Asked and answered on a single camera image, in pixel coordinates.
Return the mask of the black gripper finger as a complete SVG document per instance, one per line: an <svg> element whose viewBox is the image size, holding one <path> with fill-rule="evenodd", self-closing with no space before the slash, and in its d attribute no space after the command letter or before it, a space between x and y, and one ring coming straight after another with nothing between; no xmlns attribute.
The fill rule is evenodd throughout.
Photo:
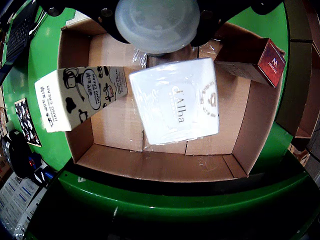
<svg viewBox="0 0 320 240"><path fill-rule="evenodd" d="M258 15L272 12L281 0L198 0L200 21L196 35L190 42L192 47L207 43L228 20L251 8Z"/></svg>
<svg viewBox="0 0 320 240"><path fill-rule="evenodd" d="M37 3L52 17L59 16L66 8L74 9L97 22L114 39L128 43L116 27L117 0L39 0Z"/></svg>

